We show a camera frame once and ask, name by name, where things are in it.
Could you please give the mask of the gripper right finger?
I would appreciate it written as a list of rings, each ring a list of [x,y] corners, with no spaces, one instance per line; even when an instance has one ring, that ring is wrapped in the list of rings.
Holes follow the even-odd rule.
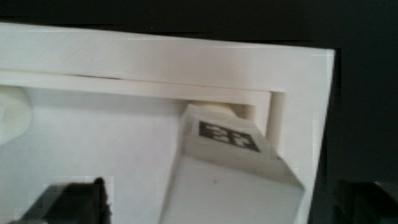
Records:
[[[335,189],[333,224],[398,224],[398,184],[342,181]]]

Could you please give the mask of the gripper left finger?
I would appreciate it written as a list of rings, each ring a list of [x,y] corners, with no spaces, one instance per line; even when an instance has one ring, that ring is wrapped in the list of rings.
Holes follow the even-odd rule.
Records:
[[[11,224],[113,224],[106,179],[50,185]]]

